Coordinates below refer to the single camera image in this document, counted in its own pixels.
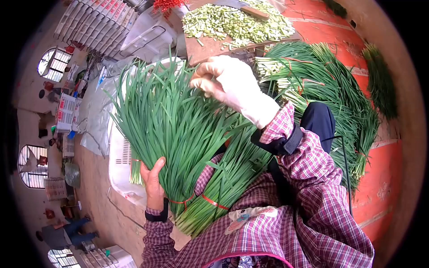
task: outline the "blue jeans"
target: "blue jeans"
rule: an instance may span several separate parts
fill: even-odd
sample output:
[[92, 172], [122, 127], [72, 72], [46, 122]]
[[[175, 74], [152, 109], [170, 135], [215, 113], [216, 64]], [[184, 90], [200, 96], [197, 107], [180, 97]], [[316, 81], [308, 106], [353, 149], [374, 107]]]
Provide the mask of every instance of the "blue jeans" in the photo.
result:
[[63, 226], [73, 245], [77, 246], [82, 242], [90, 241], [91, 239], [95, 238], [95, 233], [88, 233], [84, 235], [78, 234], [78, 228], [83, 226], [88, 221], [88, 218], [83, 217], [80, 220], [73, 221], [70, 224], [66, 224]]

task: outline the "plastic bag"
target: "plastic bag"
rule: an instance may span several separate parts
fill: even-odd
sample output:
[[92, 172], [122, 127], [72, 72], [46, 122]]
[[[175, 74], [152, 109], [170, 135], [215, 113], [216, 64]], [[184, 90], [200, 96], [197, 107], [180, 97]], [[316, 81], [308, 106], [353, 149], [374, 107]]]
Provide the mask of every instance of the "plastic bag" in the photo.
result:
[[73, 188], [80, 187], [80, 170], [79, 166], [72, 163], [66, 163], [66, 174], [64, 176], [64, 180], [68, 185]]
[[109, 155], [110, 128], [109, 112], [113, 109], [111, 96], [116, 95], [116, 84], [118, 83], [121, 70], [131, 64], [135, 56], [120, 60], [115, 64], [108, 65], [105, 71], [93, 80], [89, 81], [87, 90], [82, 99], [79, 116], [83, 118], [78, 126], [79, 133], [84, 133], [81, 145], [95, 154], [103, 157]]

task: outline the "gloved hand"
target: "gloved hand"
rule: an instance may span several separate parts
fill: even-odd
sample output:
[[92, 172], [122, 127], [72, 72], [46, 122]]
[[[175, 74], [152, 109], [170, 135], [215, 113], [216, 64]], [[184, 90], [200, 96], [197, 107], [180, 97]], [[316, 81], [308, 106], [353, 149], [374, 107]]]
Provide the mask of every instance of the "gloved hand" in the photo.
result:
[[215, 56], [202, 63], [191, 77], [191, 87], [198, 87], [206, 97], [214, 97], [262, 129], [279, 110], [271, 97], [261, 92], [250, 66], [230, 56]]

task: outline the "white plastic sheet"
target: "white plastic sheet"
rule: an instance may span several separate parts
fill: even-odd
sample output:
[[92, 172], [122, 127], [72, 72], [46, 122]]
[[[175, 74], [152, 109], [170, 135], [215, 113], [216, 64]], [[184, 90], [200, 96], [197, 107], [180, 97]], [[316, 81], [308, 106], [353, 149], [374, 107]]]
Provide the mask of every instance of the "white plastic sheet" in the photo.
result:
[[78, 130], [79, 133], [83, 133], [80, 144], [103, 157], [109, 155], [109, 112], [113, 109], [113, 103], [105, 91], [111, 96], [116, 95], [115, 85], [118, 84], [121, 70], [135, 58], [131, 56], [106, 66], [105, 78], [98, 87], [99, 75], [89, 81], [80, 106], [82, 120]]

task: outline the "window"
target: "window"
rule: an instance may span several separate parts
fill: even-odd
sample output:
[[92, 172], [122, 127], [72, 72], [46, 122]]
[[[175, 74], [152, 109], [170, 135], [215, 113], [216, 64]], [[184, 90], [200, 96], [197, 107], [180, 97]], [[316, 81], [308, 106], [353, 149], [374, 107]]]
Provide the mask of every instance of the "window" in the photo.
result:
[[56, 268], [81, 268], [71, 250], [50, 250], [48, 258]]
[[72, 55], [65, 52], [64, 50], [59, 48], [51, 48], [45, 52], [42, 59], [39, 61], [37, 70], [44, 78], [59, 82], [63, 77], [64, 69], [67, 67], [67, 64], [69, 64], [71, 57]]
[[48, 177], [48, 149], [25, 145], [18, 156], [18, 172], [29, 188], [45, 188]]

